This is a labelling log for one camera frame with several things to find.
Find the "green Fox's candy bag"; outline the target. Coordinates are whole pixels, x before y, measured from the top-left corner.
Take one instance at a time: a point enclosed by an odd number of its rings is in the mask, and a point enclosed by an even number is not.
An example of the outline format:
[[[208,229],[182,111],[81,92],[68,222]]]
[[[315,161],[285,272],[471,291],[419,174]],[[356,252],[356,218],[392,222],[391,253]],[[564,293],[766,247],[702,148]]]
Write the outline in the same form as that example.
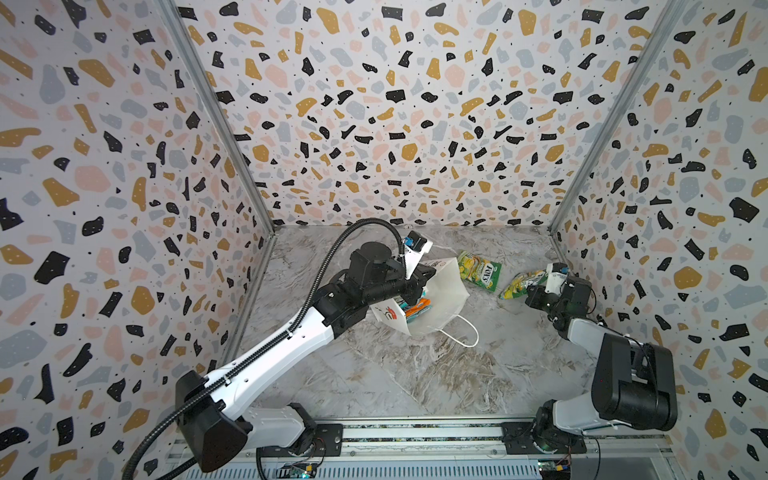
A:
[[[459,275],[464,281],[495,292],[499,283],[502,264],[481,256],[462,251],[457,258]]]
[[[545,270],[518,273],[499,294],[499,298],[502,300],[510,300],[525,296],[529,287],[546,283],[547,278],[548,274]]]

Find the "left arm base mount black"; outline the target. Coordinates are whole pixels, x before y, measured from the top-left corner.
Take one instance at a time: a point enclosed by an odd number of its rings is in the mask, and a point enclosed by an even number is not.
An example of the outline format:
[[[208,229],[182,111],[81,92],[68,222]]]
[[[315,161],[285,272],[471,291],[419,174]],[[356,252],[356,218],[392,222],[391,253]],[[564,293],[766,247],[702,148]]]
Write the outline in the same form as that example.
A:
[[[307,429],[288,447],[268,446],[260,451],[264,457],[339,457],[343,446],[343,433],[342,423],[320,423]]]

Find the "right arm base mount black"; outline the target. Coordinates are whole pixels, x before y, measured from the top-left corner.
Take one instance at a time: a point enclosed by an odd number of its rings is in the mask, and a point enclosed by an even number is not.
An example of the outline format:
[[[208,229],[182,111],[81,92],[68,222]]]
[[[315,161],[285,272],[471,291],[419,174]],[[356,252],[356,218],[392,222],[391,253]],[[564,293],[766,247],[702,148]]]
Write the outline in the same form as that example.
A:
[[[586,444],[581,436],[563,432],[552,425],[536,421],[504,422],[501,441],[508,455],[585,454]]]

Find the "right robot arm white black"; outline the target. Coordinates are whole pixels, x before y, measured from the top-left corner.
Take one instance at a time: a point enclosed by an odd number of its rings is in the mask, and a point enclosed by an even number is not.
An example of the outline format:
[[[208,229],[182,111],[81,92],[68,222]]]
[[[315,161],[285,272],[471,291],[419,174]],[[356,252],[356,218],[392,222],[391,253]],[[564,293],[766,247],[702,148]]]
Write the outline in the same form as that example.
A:
[[[573,448],[585,433],[606,427],[666,432],[678,419],[671,351],[589,319],[593,293],[589,281],[560,262],[547,267],[543,282],[526,287],[526,305],[545,313],[563,339],[596,359],[587,393],[538,409],[531,437],[542,451]]]

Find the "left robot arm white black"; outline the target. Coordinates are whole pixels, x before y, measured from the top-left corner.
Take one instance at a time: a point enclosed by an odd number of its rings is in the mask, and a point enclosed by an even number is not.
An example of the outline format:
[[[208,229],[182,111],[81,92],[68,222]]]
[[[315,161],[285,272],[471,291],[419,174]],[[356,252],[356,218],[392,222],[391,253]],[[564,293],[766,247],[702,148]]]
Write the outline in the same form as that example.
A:
[[[379,242],[366,242],[350,255],[347,269],[310,296],[303,317],[224,366],[201,375],[191,371],[175,386],[175,405],[185,411],[176,423],[192,463],[215,471],[242,450],[283,448],[298,455],[314,442],[316,423],[298,403],[254,410],[252,403],[302,359],[363,320],[371,306],[390,299],[410,305],[422,297],[436,270],[422,263],[433,243],[410,232],[404,256],[392,257]]]

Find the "white paper bag red flower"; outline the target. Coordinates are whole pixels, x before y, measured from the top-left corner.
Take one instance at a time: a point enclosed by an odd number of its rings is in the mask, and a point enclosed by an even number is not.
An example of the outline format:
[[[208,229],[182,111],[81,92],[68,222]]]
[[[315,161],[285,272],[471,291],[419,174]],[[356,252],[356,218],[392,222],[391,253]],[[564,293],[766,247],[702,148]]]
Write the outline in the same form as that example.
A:
[[[457,258],[431,260],[426,265],[434,267],[436,274],[426,283],[417,304],[407,307],[401,297],[385,300],[371,307],[374,317],[410,337],[420,338],[440,332],[462,347],[476,347],[479,332],[472,322],[461,315],[469,293],[462,283]],[[447,333],[444,328],[453,320],[463,321],[474,332],[474,340],[465,343]]]

